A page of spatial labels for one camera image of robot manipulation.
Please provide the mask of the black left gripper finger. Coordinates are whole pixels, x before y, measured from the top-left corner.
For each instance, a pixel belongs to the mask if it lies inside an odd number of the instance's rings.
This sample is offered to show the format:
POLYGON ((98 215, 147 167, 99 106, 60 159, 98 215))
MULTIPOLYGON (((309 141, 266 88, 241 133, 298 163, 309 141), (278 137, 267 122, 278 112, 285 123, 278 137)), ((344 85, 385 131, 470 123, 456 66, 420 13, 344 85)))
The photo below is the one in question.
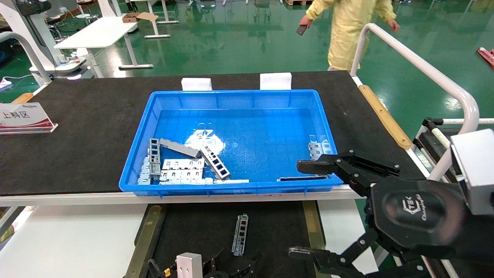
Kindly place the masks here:
POLYGON ((223 249, 221 249, 210 260, 203 263, 203 276, 224 276, 225 272, 220 270, 220 256, 223 249))
POLYGON ((262 252, 257 251, 255 255, 247 262, 245 267, 239 269, 240 277, 254 277, 256 274, 256 264, 262 258, 262 252))

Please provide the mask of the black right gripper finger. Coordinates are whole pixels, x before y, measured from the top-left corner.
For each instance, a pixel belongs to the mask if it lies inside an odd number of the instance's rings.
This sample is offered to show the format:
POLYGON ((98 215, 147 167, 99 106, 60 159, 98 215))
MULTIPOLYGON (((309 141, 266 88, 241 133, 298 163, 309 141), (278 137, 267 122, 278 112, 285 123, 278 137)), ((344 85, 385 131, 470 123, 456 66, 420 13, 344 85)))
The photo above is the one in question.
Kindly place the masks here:
POLYGON ((341 278, 401 278, 402 266, 386 271, 364 274, 353 265, 353 261, 362 255, 377 239, 378 233, 373 229, 369 229, 342 254, 309 247, 290 247, 289 256, 312 262, 319 273, 335 275, 341 278))
POLYGON ((361 197, 369 197, 372 188, 372 182, 364 172, 383 178, 400 175, 398 163, 360 151, 323 154, 317 160, 299 160, 297 169, 305 174, 335 174, 361 197))

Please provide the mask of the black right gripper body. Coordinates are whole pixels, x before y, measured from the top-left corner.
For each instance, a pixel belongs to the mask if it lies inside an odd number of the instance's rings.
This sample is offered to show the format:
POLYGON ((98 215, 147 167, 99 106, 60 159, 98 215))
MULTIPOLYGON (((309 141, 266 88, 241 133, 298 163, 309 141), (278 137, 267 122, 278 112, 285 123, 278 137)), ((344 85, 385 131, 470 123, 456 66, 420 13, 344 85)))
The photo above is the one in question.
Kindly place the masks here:
POLYGON ((390 253, 493 263, 493 216, 471 213, 456 185, 388 176, 368 201, 368 226, 390 253))

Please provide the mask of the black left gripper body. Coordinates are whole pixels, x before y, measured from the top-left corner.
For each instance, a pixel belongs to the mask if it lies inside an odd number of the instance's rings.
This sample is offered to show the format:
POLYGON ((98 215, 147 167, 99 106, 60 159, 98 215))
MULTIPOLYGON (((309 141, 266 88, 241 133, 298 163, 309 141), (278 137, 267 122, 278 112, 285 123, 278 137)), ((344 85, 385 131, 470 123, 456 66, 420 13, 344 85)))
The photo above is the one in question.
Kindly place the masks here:
POLYGON ((225 271, 212 271, 203 276, 203 278, 251 278, 252 271, 237 271, 235 273, 227 273, 225 271))

